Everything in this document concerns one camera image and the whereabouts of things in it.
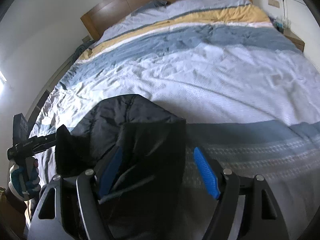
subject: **glove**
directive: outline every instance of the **glove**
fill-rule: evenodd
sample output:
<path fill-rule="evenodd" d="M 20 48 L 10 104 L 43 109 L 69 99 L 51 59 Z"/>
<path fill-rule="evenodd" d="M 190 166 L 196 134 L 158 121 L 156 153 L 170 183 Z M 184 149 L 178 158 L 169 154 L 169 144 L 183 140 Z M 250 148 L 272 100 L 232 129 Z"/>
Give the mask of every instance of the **glove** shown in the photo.
<path fill-rule="evenodd" d="M 37 194 L 39 194 L 39 191 L 41 189 L 39 185 L 40 178 L 39 178 L 39 170 L 38 170 L 38 160 L 33 157 L 29 157 L 29 158 L 33 159 L 34 166 L 30 173 L 30 181 L 27 181 L 25 183 L 26 192 L 22 191 L 23 187 L 21 186 L 21 182 L 20 182 L 20 176 L 24 171 L 24 167 L 14 164 L 10 168 L 9 188 L 12 194 L 15 195 L 15 197 L 21 201 L 27 201 L 34 198 Z"/>

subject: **handheld tool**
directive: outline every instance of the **handheld tool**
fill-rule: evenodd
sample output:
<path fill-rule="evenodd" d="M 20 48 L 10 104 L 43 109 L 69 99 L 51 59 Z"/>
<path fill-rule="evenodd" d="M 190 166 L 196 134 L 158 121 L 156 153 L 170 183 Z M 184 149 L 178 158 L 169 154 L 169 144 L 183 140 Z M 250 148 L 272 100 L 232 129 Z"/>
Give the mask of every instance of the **handheld tool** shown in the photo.
<path fill-rule="evenodd" d="M 27 139 L 27 136 L 27 121 L 23 114 L 16 114 L 13 117 L 13 146 L 8 149 L 7 156 L 9 161 L 13 161 L 24 168 L 19 178 L 20 185 L 25 199 L 31 199 L 34 196 L 28 196 L 25 185 L 30 180 L 30 174 L 34 167 L 34 159 L 30 157 L 54 146 L 56 143 L 56 133 L 41 137 L 33 136 L 29 139 Z"/>

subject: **light switch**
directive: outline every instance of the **light switch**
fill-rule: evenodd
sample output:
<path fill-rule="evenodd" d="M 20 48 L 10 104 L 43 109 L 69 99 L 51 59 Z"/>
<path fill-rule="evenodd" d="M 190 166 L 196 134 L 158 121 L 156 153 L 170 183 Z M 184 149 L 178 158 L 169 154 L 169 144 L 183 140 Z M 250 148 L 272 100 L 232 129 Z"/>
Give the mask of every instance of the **light switch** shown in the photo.
<path fill-rule="evenodd" d="M 91 40 L 91 38 L 90 38 L 89 35 L 87 35 L 87 36 L 85 36 L 85 37 L 82 39 L 82 42 L 83 42 L 83 43 L 86 43 L 86 42 L 88 42 L 89 40 Z"/>
<path fill-rule="evenodd" d="M 268 0 L 268 5 L 280 8 L 280 3 L 277 0 Z"/>

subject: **bed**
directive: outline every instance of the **bed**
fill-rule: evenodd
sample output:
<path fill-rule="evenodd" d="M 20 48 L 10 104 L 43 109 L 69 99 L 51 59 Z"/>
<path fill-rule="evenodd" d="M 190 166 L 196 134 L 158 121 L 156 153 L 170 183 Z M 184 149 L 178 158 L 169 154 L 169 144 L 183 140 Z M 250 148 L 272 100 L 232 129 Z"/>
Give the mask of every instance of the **bed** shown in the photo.
<path fill-rule="evenodd" d="M 320 205 L 319 73 L 250 0 L 167 0 L 133 13 L 148 1 L 104 0 L 81 18 L 97 42 L 50 94 L 30 136 L 72 130 L 105 98 L 142 95 L 187 121 L 191 202 L 179 239 L 201 239 L 212 214 L 196 195 L 204 184 L 195 146 L 238 175 L 263 174 L 297 239 Z M 37 158 L 44 185 L 56 173 L 54 148 Z"/>

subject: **nightstand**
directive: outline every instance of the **nightstand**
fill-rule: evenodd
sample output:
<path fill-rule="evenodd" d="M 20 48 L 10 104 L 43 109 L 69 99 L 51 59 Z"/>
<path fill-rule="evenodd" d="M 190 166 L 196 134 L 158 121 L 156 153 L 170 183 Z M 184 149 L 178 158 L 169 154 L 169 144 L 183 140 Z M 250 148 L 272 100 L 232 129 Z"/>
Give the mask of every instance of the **nightstand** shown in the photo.
<path fill-rule="evenodd" d="M 303 52 L 305 43 L 304 43 L 304 41 L 302 39 L 300 39 L 297 35 L 295 35 L 289 29 L 284 29 L 283 35 L 286 38 L 288 38 L 290 41 L 292 41 L 293 44 L 296 45 L 296 47 Z"/>

